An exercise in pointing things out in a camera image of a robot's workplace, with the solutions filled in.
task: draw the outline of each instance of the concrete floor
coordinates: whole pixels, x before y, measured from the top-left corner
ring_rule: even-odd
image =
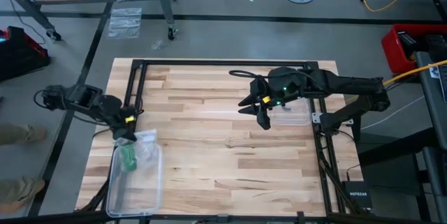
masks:
[[[368,1],[370,6],[382,7],[392,0]],[[0,4],[0,10],[11,10],[8,0],[0,0]],[[142,8],[145,14],[161,12],[160,5],[153,1],[114,5],[114,8],[121,7]],[[104,4],[96,3],[43,6],[42,10],[101,13],[103,8]],[[187,15],[439,20],[432,0],[401,0],[382,13],[366,11],[358,0],[313,0],[305,5],[287,0],[179,0],[173,4],[173,9],[175,14]],[[45,35],[45,31],[31,18],[23,19]],[[47,128],[49,134],[41,143],[0,147],[0,163],[8,164],[0,170],[0,179],[42,175],[64,113],[49,112],[35,106],[32,96],[49,84],[68,86],[76,82],[99,20],[50,18],[50,21],[64,39],[53,43],[45,37],[47,43],[44,47],[53,57],[52,64],[45,70],[0,84],[0,95],[5,97],[1,104],[0,122],[38,124]],[[10,25],[22,27],[16,17],[0,19],[0,28]],[[163,20],[143,20],[140,36],[134,39],[109,39],[107,33],[104,33],[86,83],[104,89],[115,57],[335,60],[340,75],[381,76],[385,79],[392,76],[380,43],[391,26],[182,20],[177,21],[177,28],[179,33],[172,42],[167,40],[166,23]],[[25,30],[40,40],[32,30]],[[162,47],[155,50],[153,44],[159,40],[162,40]],[[391,107],[386,112],[366,114],[362,125],[370,125],[388,116],[422,94],[418,84],[404,84],[394,89],[389,94]],[[430,125],[426,104],[422,100],[365,132],[404,137]],[[41,214],[73,210],[93,133],[93,125],[73,120]],[[380,216],[419,218],[414,211],[417,207],[412,196],[378,188],[372,191],[372,196]],[[26,214],[27,209],[23,209],[16,214],[0,215],[0,218]]]

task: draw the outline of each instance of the wood grain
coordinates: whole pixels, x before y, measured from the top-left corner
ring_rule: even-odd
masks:
[[[124,99],[131,62],[115,59],[108,94]],[[337,73],[334,61],[320,61],[319,66]],[[159,214],[295,216],[304,211],[306,216],[325,216],[312,126],[262,130],[255,117],[238,114],[237,103],[249,93],[250,80],[228,75],[235,68],[266,75],[274,67],[149,66],[145,112],[137,129],[156,129],[163,149]],[[326,104],[328,111],[345,105],[341,95],[330,96]],[[297,117],[309,117],[304,112]],[[342,130],[351,133],[349,128]],[[345,135],[333,140],[344,178],[346,170],[358,164],[356,146]],[[96,136],[77,208],[88,203],[106,180],[111,155],[110,132]],[[360,168],[351,169],[350,176],[362,180]],[[144,184],[130,184],[136,207],[154,196]],[[336,210],[332,184],[330,194]]]

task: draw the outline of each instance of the person's leg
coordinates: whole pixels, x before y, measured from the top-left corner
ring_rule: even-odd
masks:
[[[22,177],[17,180],[0,180],[0,213],[10,214],[23,207],[42,188],[42,179]]]
[[[33,126],[0,124],[0,145],[24,143],[45,138],[45,131]]]

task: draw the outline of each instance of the red case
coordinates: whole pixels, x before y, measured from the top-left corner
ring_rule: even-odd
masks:
[[[396,74],[405,73],[416,68],[416,63],[406,58],[399,38],[398,31],[405,31],[411,37],[417,38],[428,33],[447,33],[447,25],[417,25],[417,24],[394,24],[391,31],[382,38],[382,46],[385,51],[388,65]]]

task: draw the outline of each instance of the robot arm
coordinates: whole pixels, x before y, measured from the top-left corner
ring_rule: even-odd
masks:
[[[43,104],[49,110],[73,110],[110,127],[113,139],[136,141],[133,134],[137,112],[133,106],[122,107],[120,99],[103,95],[103,90],[85,84],[66,88],[50,85],[42,91]]]
[[[267,110],[299,98],[325,98],[330,94],[359,95],[359,99],[346,107],[320,116],[321,130],[331,134],[343,121],[369,111],[381,112],[390,106],[381,78],[339,77],[328,70],[296,70],[279,67],[268,76],[232,70],[231,75],[254,78],[250,94],[239,103],[246,106],[239,113],[256,115],[258,124],[270,128]]]

